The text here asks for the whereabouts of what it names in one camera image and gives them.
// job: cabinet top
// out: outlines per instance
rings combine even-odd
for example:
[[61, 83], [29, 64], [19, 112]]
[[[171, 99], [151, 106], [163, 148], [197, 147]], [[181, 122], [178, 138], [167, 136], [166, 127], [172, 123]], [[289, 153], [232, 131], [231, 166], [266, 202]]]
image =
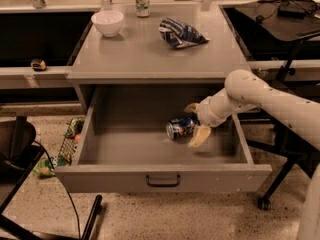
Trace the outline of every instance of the cabinet top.
[[[224, 79], [249, 66], [216, 2], [154, 4], [146, 18], [134, 5], [112, 5], [124, 13], [118, 35], [108, 38], [92, 26], [68, 76], [88, 83], [137, 81], [197, 81]], [[206, 44], [176, 49], [159, 32], [163, 18], [185, 22], [209, 38]]]

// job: aluminum can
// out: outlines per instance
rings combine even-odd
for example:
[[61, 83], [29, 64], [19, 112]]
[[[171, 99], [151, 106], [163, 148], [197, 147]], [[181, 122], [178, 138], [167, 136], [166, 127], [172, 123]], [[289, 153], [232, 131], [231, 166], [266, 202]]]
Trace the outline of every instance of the aluminum can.
[[190, 135], [193, 133], [196, 125], [200, 125], [200, 122], [193, 118], [176, 118], [170, 120], [166, 125], [167, 135], [173, 140], [182, 136]]
[[138, 17], [150, 15], [150, 0], [136, 0], [136, 15]]

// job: drawer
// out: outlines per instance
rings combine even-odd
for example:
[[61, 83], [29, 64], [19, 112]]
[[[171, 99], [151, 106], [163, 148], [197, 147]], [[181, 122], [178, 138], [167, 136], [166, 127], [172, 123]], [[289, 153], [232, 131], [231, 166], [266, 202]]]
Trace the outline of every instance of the drawer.
[[216, 92], [209, 84], [104, 85], [95, 89], [74, 160], [56, 168], [69, 192], [256, 191], [271, 172], [254, 164], [233, 115], [199, 148], [171, 140], [170, 119]]

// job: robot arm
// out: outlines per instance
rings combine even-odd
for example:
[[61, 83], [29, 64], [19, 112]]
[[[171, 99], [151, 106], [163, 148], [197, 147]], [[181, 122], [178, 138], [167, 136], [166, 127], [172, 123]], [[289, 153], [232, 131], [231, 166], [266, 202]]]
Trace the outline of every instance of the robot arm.
[[270, 87], [246, 70], [235, 70], [225, 80], [225, 88], [213, 96], [192, 103], [186, 112], [198, 115], [189, 147], [200, 146], [210, 135], [211, 127], [222, 124], [231, 114], [259, 107], [320, 150], [320, 104]]

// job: floor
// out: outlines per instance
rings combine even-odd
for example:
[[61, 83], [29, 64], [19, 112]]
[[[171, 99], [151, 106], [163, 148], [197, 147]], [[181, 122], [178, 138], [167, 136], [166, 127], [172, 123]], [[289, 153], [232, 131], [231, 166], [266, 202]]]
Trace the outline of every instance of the floor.
[[[56, 156], [68, 123], [82, 116], [78, 104], [3, 106], [0, 120], [28, 116], [37, 140]], [[272, 128], [244, 126], [246, 136], [269, 141]], [[100, 193], [103, 209], [91, 239], [296, 239], [310, 180], [294, 168], [275, 194], [272, 209], [261, 211], [257, 198], [281, 169], [283, 160], [251, 149], [257, 163], [270, 163], [272, 175], [257, 193]], [[85, 227], [96, 194], [71, 194]], [[41, 179], [30, 174], [5, 216], [30, 231], [77, 237], [75, 212], [63, 185], [55, 177]], [[8, 236], [0, 231], [0, 236]]]

